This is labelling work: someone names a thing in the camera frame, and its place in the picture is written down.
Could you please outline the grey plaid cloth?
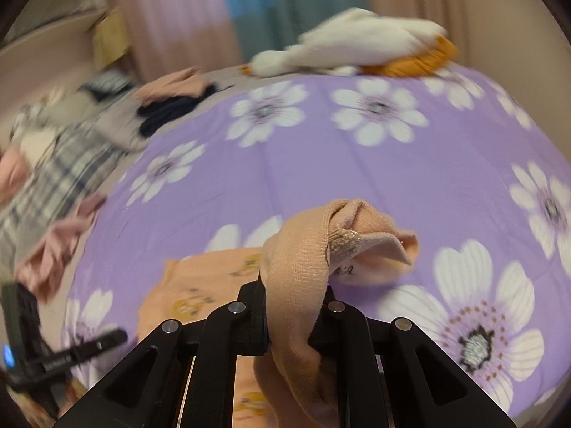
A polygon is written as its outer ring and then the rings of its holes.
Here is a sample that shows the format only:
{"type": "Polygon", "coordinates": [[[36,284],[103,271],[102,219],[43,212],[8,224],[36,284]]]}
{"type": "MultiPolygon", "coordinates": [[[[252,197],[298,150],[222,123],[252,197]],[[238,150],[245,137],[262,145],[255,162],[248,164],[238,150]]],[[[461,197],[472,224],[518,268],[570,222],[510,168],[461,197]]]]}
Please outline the grey plaid cloth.
{"type": "Polygon", "coordinates": [[[90,126],[64,128],[51,157],[1,210],[1,277],[12,278],[49,225],[94,193],[125,155],[90,126]]]}

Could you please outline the white plush goose toy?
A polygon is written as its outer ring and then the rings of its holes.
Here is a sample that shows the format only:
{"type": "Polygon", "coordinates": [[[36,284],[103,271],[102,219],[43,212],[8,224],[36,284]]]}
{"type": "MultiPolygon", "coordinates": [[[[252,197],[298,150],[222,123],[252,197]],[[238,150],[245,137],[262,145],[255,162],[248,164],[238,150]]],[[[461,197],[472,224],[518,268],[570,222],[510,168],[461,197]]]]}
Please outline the white plush goose toy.
{"type": "Polygon", "coordinates": [[[294,72],[431,76],[458,55],[447,31],[428,19],[379,16],[351,8],[324,20],[282,50],[265,50],[240,68],[258,78],[294,72]]]}

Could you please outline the peach folded garment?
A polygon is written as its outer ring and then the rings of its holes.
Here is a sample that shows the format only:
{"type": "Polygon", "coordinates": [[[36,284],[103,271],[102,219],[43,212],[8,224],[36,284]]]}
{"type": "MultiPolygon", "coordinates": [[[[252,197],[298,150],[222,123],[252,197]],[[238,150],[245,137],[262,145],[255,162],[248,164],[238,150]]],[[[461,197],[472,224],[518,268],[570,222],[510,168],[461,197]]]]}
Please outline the peach folded garment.
{"type": "Polygon", "coordinates": [[[172,72],[150,81],[133,93],[133,98],[142,105],[160,102],[174,97],[200,97],[209,86],[201,68],[190,67],[172,72]]]}

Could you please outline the dark navy garment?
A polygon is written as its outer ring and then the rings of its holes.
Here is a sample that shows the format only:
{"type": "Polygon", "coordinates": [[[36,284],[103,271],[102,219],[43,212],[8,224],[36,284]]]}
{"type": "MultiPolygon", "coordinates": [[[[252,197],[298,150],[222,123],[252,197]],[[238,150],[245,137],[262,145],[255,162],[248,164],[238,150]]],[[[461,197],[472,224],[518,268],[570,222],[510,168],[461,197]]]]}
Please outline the dark navy garment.
{"type": "Polygon", "coordinates": [[[212,82],[206,86],[204,92],[198,97],[176,96],[150,102],[149,105],[141,105],[136,112],[141,120],[138,133],[143,138],[151,137],[166,124],[193,112],[207,98],[223,90],[218,83],[212,82]]]}

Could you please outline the yellow wooden stool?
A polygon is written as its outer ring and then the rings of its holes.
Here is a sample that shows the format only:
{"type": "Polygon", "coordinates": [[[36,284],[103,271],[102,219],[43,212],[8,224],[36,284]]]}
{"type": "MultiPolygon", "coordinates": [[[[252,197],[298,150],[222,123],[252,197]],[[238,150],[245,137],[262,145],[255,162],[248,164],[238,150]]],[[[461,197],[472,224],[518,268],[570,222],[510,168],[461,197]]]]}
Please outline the yellow wooden stool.
{"type": "Polygon", "coordinates": [[[132,43],[120,8],[114,8],[94,25],[92,45],[94,63],[100,71],[130,54],[132,43]]]}

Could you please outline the pink crumpled garment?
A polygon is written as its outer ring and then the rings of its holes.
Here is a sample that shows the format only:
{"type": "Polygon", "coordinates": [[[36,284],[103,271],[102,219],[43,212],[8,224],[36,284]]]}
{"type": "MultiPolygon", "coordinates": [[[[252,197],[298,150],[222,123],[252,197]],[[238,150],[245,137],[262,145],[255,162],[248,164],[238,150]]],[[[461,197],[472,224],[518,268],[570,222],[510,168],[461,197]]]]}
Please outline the pink crumpled garment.
{"type": "Polygon", "coordinates": [[[60,289],[79,240],[93,225],[106,195],[85,197],[65,218],[54,221],[29,253],[16,265],[15,279],[39,302],[47,304],[60,289]]]}

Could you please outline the pink curtain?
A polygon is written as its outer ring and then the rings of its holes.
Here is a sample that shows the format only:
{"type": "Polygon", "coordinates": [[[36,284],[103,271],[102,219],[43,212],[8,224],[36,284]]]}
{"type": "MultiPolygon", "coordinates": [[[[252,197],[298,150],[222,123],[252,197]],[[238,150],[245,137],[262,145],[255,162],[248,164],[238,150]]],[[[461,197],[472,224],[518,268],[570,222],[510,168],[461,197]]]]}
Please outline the pink curtain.
{"type": "Polygon", "coordinates": [[[216,71],[242,63],[226,0],[110,0],[125,19],[140,75],[182,68],[216,71]]]}

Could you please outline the orange cartoon print garment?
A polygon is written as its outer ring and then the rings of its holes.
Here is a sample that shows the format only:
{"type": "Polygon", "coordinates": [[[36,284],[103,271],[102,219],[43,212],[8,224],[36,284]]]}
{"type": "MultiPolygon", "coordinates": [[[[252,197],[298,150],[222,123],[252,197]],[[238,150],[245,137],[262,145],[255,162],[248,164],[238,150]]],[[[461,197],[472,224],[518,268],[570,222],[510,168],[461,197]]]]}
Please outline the orange cartoon print garment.
{"type": "Polygon", "coordinates": [[[254,248],[211,248],[169,260],[143,301],[136,337],[160,323],[190,323],[261,279],[270,336],[264,357],[238,363],[236,427],[336,427],[332,365],[308,343],[331,276],[348,285],[391,283],[407,274],[418,238],[360,199],[334,200],[289,218],[254,248]]]}

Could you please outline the beige grey folded garment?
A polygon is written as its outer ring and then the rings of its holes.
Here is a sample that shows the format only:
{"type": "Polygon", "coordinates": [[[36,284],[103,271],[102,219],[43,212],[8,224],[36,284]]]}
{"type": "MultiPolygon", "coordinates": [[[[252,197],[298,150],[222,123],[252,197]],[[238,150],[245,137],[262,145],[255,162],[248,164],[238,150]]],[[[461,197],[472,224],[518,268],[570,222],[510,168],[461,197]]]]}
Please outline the beige grey folded garment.
{"type": "Polygon", "coordinates": [[[146,148],[148,139],[140,134],[139,108],[140,102],[134,98],[121,98],[102,112],[94,122],[93,130],[128,153],[141,152],[146,148]]]}

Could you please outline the purple floral bed sheet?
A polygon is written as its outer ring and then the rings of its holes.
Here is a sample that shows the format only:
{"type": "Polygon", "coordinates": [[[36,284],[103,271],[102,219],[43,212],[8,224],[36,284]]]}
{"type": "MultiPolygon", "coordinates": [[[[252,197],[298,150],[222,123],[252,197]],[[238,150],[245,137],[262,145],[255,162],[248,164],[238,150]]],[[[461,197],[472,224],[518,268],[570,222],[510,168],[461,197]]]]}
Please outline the purple floral bed sheet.
{"type": "Polygon", "coordinates": [[[518,416],[570,371],[570,166],[479,72],[304,75],[215,102],[153,137],[103,205],[61,342],[120,327],[192,256],[258,248],[294,214],[359,198],[420,241],[387,287],[338,285],[405,316],[518,416]]]}

